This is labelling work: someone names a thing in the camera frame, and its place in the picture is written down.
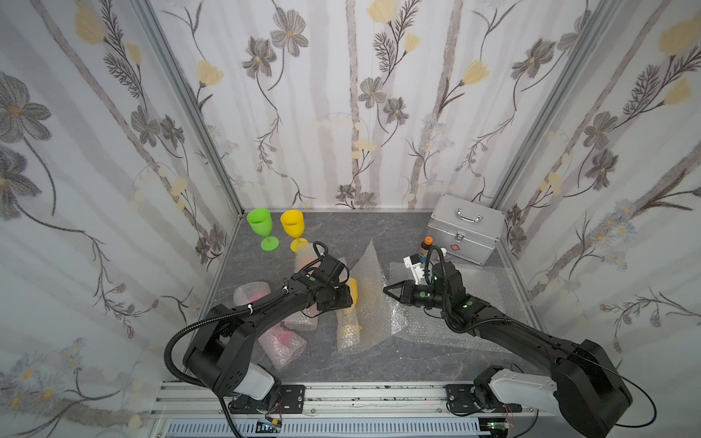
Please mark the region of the green plastic wine glass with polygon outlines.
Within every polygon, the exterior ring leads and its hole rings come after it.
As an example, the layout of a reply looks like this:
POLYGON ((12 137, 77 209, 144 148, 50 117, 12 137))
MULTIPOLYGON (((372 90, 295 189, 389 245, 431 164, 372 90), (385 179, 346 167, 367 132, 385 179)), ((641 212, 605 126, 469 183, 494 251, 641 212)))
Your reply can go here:
POLYGON ((261 249, 266 252, 274 251, 279 246, 279 239, 271 235, 273 230, 273 221, 270 211, 266 208, 257 208, 248 213, 246 216, 248 224, 252 230, 263 237, 260 244, 261 249))

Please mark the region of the yellow glass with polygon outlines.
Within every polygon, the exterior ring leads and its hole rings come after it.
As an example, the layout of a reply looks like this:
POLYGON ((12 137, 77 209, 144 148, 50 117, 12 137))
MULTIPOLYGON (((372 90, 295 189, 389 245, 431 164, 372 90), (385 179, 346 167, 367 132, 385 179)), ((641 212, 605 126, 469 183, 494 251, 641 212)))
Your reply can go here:
POLYGON ((290 249, 297 253, 300 246, 308 244, 308 240, 303 237, 305 232, 305 221, 303 213, 299 210, 288 210, 281 215, 280 222, 287 235, 293 238, 290 249))

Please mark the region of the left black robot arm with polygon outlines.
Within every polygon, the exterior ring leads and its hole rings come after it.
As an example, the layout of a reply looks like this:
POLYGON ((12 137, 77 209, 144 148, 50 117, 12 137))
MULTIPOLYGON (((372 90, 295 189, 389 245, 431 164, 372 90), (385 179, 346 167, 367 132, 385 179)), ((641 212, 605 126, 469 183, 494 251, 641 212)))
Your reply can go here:
POLYGON ((164 365, 182 383, 208 388, 224 411, 231 434, 241 436, 226 397, 246 396, 272 412, 281 403, 280 380, 251 361, 257 339, 287 317, 311 307, 319 314, 353 304, 350 270, 315 241, 316 257, 283 280, 282 287, 244 305, 215 306, 204 319, 177 331, 164 347, 164 365))

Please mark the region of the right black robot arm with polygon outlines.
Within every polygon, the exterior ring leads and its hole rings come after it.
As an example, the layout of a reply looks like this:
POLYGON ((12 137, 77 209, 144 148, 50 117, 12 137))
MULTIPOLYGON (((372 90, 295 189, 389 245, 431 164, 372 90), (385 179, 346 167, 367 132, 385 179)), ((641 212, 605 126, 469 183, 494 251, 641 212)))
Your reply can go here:
POLYGON ((586 339, 567 341, 536 330, 468 292, 455 265, 436 246, 425 261, 425 281, 405 280, 383 289, 401 304, 430 310, 455 334, 490 341, 541 369, 540 375, 490 366, 464 395, 450 390, 447 408, 460 414, 492 412, 518 404, 558 414, 585 437, 605 437, 620 426, 633 404, 633 382, 622 376, 605 350, 586 339))

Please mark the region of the amber glass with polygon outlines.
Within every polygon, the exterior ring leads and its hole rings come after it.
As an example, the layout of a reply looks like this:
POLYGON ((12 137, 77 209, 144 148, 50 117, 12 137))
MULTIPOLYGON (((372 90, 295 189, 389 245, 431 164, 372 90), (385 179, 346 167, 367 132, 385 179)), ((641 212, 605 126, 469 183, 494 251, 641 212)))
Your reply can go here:
POLYGON ((353 304, 336 311, 339 354, 369 350, 407 327, 400 304, 383 293, 387 282, 373 242, 350 270, 348 285, 353 304))

